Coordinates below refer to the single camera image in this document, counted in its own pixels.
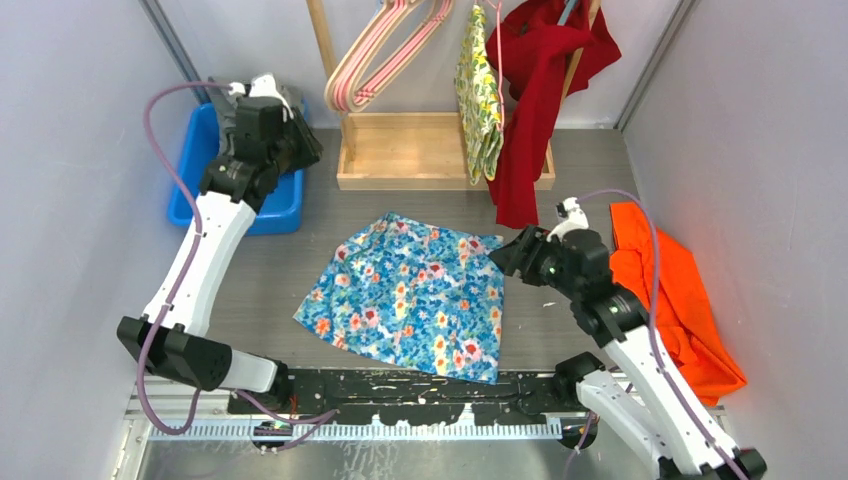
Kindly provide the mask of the red skirt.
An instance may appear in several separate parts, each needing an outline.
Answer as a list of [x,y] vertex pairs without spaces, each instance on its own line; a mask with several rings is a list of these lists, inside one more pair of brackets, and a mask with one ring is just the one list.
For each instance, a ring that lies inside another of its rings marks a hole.
[[[535,183],[546,162],[562,100],[621,58],[603,14],[579,1],[565,26],[564,1],[525,1],[501,22],[503,76],[516,105],[504,129],[495,178],[488,182],[496,222],[522,229],[538,222]],[[497,64],[496,39],[486,43]]]

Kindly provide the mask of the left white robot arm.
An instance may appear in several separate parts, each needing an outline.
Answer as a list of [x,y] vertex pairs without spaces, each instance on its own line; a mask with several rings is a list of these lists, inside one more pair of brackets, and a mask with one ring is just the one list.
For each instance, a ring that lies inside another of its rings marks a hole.
[[188,192],[192,218],[171,269],[141,316],[119,322],[117,336],[142,375],[202,391],[251,391],[257,405],[277,413],[292,397],[286,365],[206,334],[221,282],[248,231],[295,230],[303,170],[320,159],[322,147],[302,110],[275,97],[242,98],[233,126],[221,135],[231,149],[207,152],[199,182]]

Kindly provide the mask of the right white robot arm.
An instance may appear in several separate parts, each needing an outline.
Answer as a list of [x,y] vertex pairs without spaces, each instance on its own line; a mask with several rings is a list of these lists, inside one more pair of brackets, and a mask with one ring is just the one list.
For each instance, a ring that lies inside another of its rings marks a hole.
[[766,461],[741,448],[717,424],[677,370],[640,299],[613,279],[600,235],[576,229],[554,235],[529,226],[490,259],[507,276],[564,295],[580,329],[626,375],[636,397],[593,354],[555,368],[558,403],[585,407],[628,445],[656,479],[760,479]]

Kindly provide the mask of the thin pink wire hanger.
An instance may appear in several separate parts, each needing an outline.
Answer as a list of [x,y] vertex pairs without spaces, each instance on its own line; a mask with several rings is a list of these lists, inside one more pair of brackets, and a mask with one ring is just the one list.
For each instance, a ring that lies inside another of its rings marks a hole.
[[485,3],[488,4],[495,12],[495,25],[494,25],[494,35],[496,39],[496,59],[497,64],[493,67],[493,70],[497,72],[497,96],[498,96],[498,107],[499,107],[499,123],[498,129],[500,131],[504,130],[505,122],[506,122],[506,107],[503,93],[503,84],[504,84],[504,76],[503,76],[503,53],[502,53],[502,33],[501,33],[501,22],[502,22],[502,1],[492,1],[485,0]]

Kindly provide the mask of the blue floral garment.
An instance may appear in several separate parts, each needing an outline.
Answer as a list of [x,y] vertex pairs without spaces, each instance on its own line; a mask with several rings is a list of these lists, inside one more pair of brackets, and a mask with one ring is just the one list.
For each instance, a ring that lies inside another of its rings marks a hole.
[[337,247],[293,318],[340,350],[493,385],[505,276],[489,255],[503,244],[388,212]]

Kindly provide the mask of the grey-blue hanger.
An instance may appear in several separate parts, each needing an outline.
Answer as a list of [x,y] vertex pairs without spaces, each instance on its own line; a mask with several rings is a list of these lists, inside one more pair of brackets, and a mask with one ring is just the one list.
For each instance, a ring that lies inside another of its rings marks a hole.
[[560,14],[560,17],[557,21],[558,26],[565,26],[574,12],[575,8],[579,4],[579,0],[565,0],[563,5],[563,10]]

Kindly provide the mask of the yellow floral garment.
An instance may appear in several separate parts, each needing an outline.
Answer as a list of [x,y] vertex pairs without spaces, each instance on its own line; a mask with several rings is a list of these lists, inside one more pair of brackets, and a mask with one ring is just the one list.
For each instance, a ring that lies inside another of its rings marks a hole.
[[486,40],[485,10],[474,4],[454,75],[465,164],[472,185],[495,178],[504,143],[500,84],[488,59]]

